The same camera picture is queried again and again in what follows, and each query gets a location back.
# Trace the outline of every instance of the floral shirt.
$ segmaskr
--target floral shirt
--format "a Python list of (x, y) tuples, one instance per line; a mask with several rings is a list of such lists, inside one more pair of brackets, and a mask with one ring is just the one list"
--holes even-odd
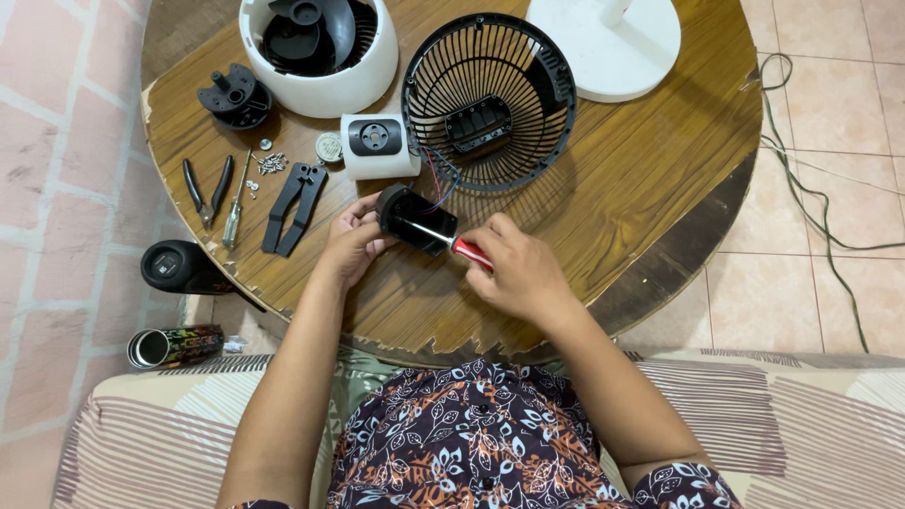
[(741, 507), (718, 472), (688, 463), (654, 470), (630, 501), (601, 471), (597, 444), (569, 381), (541, 368), (475, 360), (405, 370), (348, 420), (327, 507)]

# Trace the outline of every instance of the round wooden table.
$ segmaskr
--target round wooden table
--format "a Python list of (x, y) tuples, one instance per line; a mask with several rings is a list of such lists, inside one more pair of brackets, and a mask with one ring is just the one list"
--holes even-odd
[[(674, 3), (682, 47), (660, 86), (622, 104), (579, 101), (567, 150), (545, 175), (515, 192), (457, 191), (444, 205), (460, 218), (460, 231), (503, 211), (545, 239), (573, 290), (610, 334), (663, 307), (709, 261), (738, 214), (757, 154), (757, 57), (739, 3)], [(386, 4), (400, 47), (396, 81), (364, 113), (399, 111), (399, 76), (417, 47), (442, 24), (482, 7), (477, 0)], [(528, 4), (503, 0), (493, 7), (523, 17)], [(257, 199), (247, 191), (243, 197), (234, 250), (221, 245), (228, 203), (212, 230), (204, 230), (183, 180), (183, 158), (192, 160), (209, 199), (227, 155), (238, 159), (241, 171), (247, 148), (268, 138), (291, 161), (313, 163), (314, 140), (339, 125), (338, 119), (274, 107), (261, 127), (232, 131), (201, 107), (195, 91), (210, 86), (210, 72), (231, 62), (248, 65), (237, 11), (235, 0), (152, 3), (141, 69), (148, 145), (199, 244), (237, 285), (289, 320), (330, 219), (357, 197), (394, 181), (356, 183), (341, 166), (330, 171), (308, 230), (288, 259), (261, 251), (268, 212), (288, 171), (259, 176), (252, 167), (250, 176), (261, 188)], [(423, 173), (415, 186), (426, 196), (433, 184), (428, 177)], [(233, 177), (230, 197), (238, 180)], [(434, 259), (404, 245), (389, 250), (348, 297), (343, 330), (351, 334), (344, 341), (383, 360), (422, 366), (479, 355), (529, 364), (555, 359), (538, 331), (495, 312), (470, 291), (462, 278), (466, 269), (456, 257)]]

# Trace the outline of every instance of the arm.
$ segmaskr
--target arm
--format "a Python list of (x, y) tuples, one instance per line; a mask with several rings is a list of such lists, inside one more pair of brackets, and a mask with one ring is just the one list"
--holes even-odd
[(218, 507), (256, 499), (308, 505), (346, 294), (391, 244), (371, 210), (376, 199), (359, 199), (330, 225), (286, 337), (239, 422)]
[(493, 274), (472, 263), (468, 282), (484, 301), (532, 323), (557, 347), (591, 424), (629, 486), (657, 466), (710, 465), (669, 401), (572, 294), (549, 246), (521, 233), (503, 214), (462, 239), (479, 245), (494, 263)]

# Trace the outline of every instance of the fan blade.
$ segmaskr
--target fan blade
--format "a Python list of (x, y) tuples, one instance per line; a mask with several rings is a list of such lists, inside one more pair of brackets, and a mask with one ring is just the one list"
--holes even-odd
[(336, 60), (333, 67), (339, 67), (352, 53), (355, 44), (355, 16), (349, 0), (320, 0), (324, 21), (327, 22), (327, 33), (336, 47)]
[(295, 0), (275, 0), (267, 4), (267, 6), (270, 7), (276, 15), (288, 18), (292, 4), (295, 4)]
[(286, 60), (308, 58), (318, 49), (320, 29), (313, 25), (309, 30), (299, 31), (292, 37), (273, 37), (271, 50)]

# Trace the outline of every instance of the small screwdriver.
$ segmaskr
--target small screwdriver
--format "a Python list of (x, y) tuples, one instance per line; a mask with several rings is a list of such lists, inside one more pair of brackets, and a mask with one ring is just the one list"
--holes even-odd
[(425, 232), (426, 234), (428, 234), (430, 236), (434, 236), (434, 237), (444, 241), (446, 244), (448, 244), (450, 246), (450, 249), (452, 250), (453, 253), (462, 255), (462, 256), (468, 258), (469, 260), (472, 260), (473, 262), (477, 262), (477, 263), (481, 264), (481, 266), (484, 267), (485, 269), (493, 272), (493, 263), (491, 262), (491, 258), (489, 256), (487, 256), (487, 254), (485, 254), (477, 245), (474, 245), (469, 242), (465, 242), (462, 240), (461, 237), (457, 236), (454, 238), (450, 238), (445, 235), (440, 235), (437, 232), (434, 232), (430, 228), (426, 228), (421, 225), (416, 225), (415, 223), (408, 221), (406, 219), (402, 219), (402, 220), (405, 223), (407, 223), (408, 225), (414, 226), (415, 228), (418, 228), (419, 230)]
[(239, 216), (242, 213), (242, 206), (239, 201), (242, 198), (242, 188), (245, 187), (245, 174), (248, 173), (248, 162), (252, 160), (252, 150), (248, 149), (248, 156), (245, 157), (245, 169), (242, 170), (242, 178), (239, 179), (239, 192), (235, 194), (233, 206), (229, 209), (229, 216), (226, 218), (226, 228), (224, 230), (224, 247), (233, 249), (235, 246), (235, 233), (239, 229)]

